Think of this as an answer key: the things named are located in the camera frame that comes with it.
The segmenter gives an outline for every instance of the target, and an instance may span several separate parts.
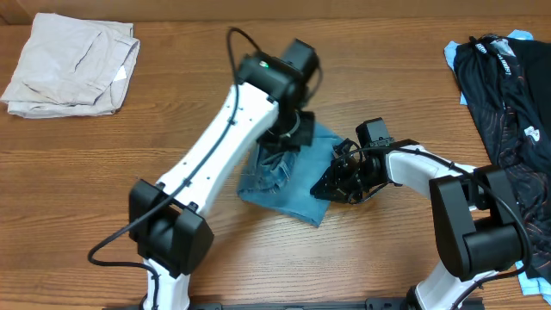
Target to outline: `wooden table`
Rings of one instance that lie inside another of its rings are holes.
[[[316,47],[325,80],[309,109],[343,137],[383,117],[396,139],[414,139],[455,162],[488,164],[443,48],[469,35],[530,30],[551,41],[551,20],[419,18],[238,22],[268,53],[294,38]],[[113,116],[25,120],[0,111],[0,308],[99,309],[137,303],[145,272],[100,268],[86,254],[127,223],[128,191],[155,182],[195,143],[231,83],[225,22],[136,24],[138,64]],[[0,89],[30,27],[0,27]],[[234,41],[236,54],[250,48]],[[193,301],[360,301],[403,296],[438,255],[430,202],[384,189],[361,206],[332,204],[320,228],[240,201],[238,168],[208,223],[216,235],[192,276]],[[100,252],[139,261],[127,237]],[[544,309],[517,279],[486,285],[488,309]]]

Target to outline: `wire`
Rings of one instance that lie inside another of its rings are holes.
[[[158,281],[158,272],[153,269],[153,267],[148,266],[144,263],[134,263],[134,262],[106,262],[106,261],[100,261],[94,258],[94,254],[98,252],[100,249],[102,249],[105,245],[108,245],[109,243],[113,242],[115,239],[119,238],[123,234],[129,232],[130,230],[134,229],[136,226],[140,225],[150,217],[152,217],[156,212],[161,210],[162,208],[168,206],[170,202],[178,195],[186,186],[188,186],[191,183],[191,179],[199,172],[201,167],[208,161],[208,159],[213,155],[214,151],[216,151],[216,148],[220,145],[224,137],[226,136],[227,132],[230,130],[232,125],[234,124],[233,120],[235,119],[235,114],[237,114],[238,111],[238,103],[239,103],[239,85],[238,85],[238,74],[237,74],[237,67],[235,65],[235,59],[233,58],[233,50],[232,50],[232,34],[233,33],[239,33],[243,35],[259,52],[261,51],[258,44],[243,30],[239,28],[229,28],[226,33],[226,47],[227,47],[227,54],[230,59],[230,65],[232,67],[232,75],[233,75],[233,84],[234,84],[234,90],[235,90],[235,103],[233,105],[233,111],[232,116],[227,122],[226,127],[224,128],[224,131],[220,135],[220,137],[214,142],[211,149],[208,151],[208,153],[205,155],[205,157],[199,162],[199,164],[189,173],[189,175],[183,179],[182,183],[170,194],[168,195],[164,200],[162,200],[157,206],[151,208],[149,211],[147,211],[145,214],[140,216],[138,219],[134,220],[132,223],[124,226],[117,232],[113,233],[109,237],[105,238],[102,242],[94,246],[89,252],[88,252],[88,261],[91,262],[94,265],[98,266],[106,266],[106,267],[135,267],[135,268],[141,268],[144,270],[147,270],[153,274],[152,279],[155,282],[155,286],[153,289],[153,306],[152,310],[158,309],[158,288],[159,288],[159,281]]]
[[[524,271],[526,271],[528,269],[528,267],[532,264],[532,247],[530,245],[530,240],[529,240],[528,233],[526,232],[526,229],[524,228],[524,225],[523,225],[522,221],[520,221],[520,219],[518,219],[517,215],[512,211],[511,207],[509,207],[503,199],[501,199],[493,190],[491,190],[483,182],[481,182],[479,179],[474,177],[472,173],[470,173],[466,170],[463,170],[462,168],[456,166],[454,164],[454,162],[449,162],[446,159],[439,158],[437,155],[434,155],[434,154],[431,154],[431,153],[428,153],[428,152],[421,152],[421,151],[419,151],[419,149],[411,150],[411,149],[406,149],[406,148],[403,148],[403,147],[392,148],[392,147],[389,147],[389,146],[374,146],[374,147],[363,147],[361,149],[356,149],[354,151],[347,152],[346,154],[341,155],[339,158],[337,158],[333,162],[333,164],[335,164],[338,161],[345,160],[346,157],[349,156],[349,155],[355,154],[357,152],[364,152],[364,151],[398,151],[398,152],[406,152],[406,153],[410,153],[410,154],[420,155],[420,156],[432,159],[432,160],[434,160],[435,162],[437,162],[439,164],[448,166],[451,170],[460,172],[463,176],[469,178],[471,181],[473,181],[473,183],[475,183],[476,185],[481,187],[485,191],[485,193],[487,193],[496,202],[498,202],[498,205],[501,206],[503,208],[503,210],[505,210],[505,212],[507,212],[507,214],[515,221],[515,224],[517,226],[517,231],[520,233],[521,240],[522,240],[522,243],[523,243],[523,267],[521,269],[518,269],[518,270],[514,270],[514,271],[511,271],[511,272],[500,273],[500,274],[497,274],[495,276],[489,276],[489,277],[486,277],[484,279],[480,279],[478,281],[475,281],[469,288],[467,288],[467,290],[465,290],[457,298],[457,300],[452,304],[450,310],[456,310],[456,308],[458,308],[458,306],[471,293],[473,293],[473,291],[476,288],[481,288],[482,284],[490,282],[490,281],[505,279],[505,278],[509,278],[509,277],[513,277],[513,276],[518,276],[518,275],[522,274]]]
[[[352,196],[354,195],[354,193],[352,193],[348,196],[348,203],[352,204],[352,205],[364,203],[364,202],[368,201],[369,199],[373,198],[373,196],[375,196],[375,194],[377,194],[381,189],[383,189],[387,185],[388,185],[388,183],[383,183],[383,184],[377,186],[375,189],[368,192],[368,194],[365,197],[363,197],[362,199],[360,199],[359,201],[352,202]]]
[[[361,149],[361,147],[355,141],[349,140],[349,143],[352,144],[353,146],[355,146],[357,150]],[[363,153],[360,152],[360,161],[359,161],[359,163],[362,163],[362,162],[363,162]]]
[[[313,90],[310,92],[310,95],[308,95],[305,98],[304,102],[309,102],[310,99],[312,99],[312,97],[316,95],[316,93],[318,92],[319,86],[321,85],[321,82],[323,82],[323,80],[324,80],[324,72],[323,70],[321,70],[321,64],[319,63],[319,59],[318,59],[318,82],[316,83],[316,86],[313,87]]]

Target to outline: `denim fabric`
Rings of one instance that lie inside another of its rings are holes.
[[[516,263],[517,269],[523,267],[522,262]],[[523,295],[542,295],[543,299],[551,305],[551,285],[544,278],[529,279],[526,276],[526,272],[518,275],[518,281],[520,282],[520,289],[523,291]]]
[[[330,202],[315,199],[310,188],[331,164],[333,146],[341,142],[336,134],[316,123],[312,145],[301,147],[300,152],[269,154],[255,146],[241,173],[238,196],[319,226]]]
[[[531,33],[529,33],[528,31],[516,30],[516,29],[513,30],[513,32],[511,32],[508,35],[508,37],[512,38],[512,39],[519,39],[519,40],[533,40],[534,39],[534,36]],[[460,44],[451,41],[444,48],[444,56],[446,57],[446,62],[448,63],[449,69],[451,69],[451,71],[454,70],[454,59],[455,59],[455,55],[457,54],[457,51],[456,51],[457,47],[459,45]],[[465,99],[465,96],[463,95],[463,93],[461,93],[461,98],[459,100],[459,104],[467,105],[467,99]]]

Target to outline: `blue fabric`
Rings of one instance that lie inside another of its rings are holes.
[[[310,188],[333,159],[333,146],[342,139],[316,123],[311,146],[300,152],[269,154],[256,146],[243,168],[238,196],[246,202],[278,211],[319,226],[329,201],[315,199]]]
[[[517,269],[523,267],[522,262],[515,263]],[[520,289],[523,291],[524,296],[528,295],[543,295],[543,299],[551,305],[551,285],[544,278],[529,279],[526,276],[526,272],[518,275],[518,281],[520,282]]]
[[[508,37],[512,38],[512,39],[519,39],[519,40],[533,40],[534,39],[534,36],[531,33],[529,33],[528,31],[524,31],[524,30],[513,30],[513,32],[511,32],[508,35]],[[444,56],[446,57],[446,62],[448,63],[449,69],[451,69],[451,71],[454,70],[454,59],[455,59],[455,55],[457,54],[456,49],[459,45],[460,44],[451,41],[444,48]],[[461,98],[459,100],[459,104],[467,105],[467,99],[465,99],[465,96],[463,95],[463,93],[461,93]]]

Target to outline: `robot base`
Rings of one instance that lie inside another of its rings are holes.
[[[192,304],[189,310],[416,310],[401,308],[404,298],[368,298],[358,302],[308,302],[308,303],[268,303],[252,305],[222,305],[219,303]],[[141,306],[125,308],[104,308],[103,310],[142,310]],[[485,310],[481,298],[469,298],[463,302],[461,310]]]

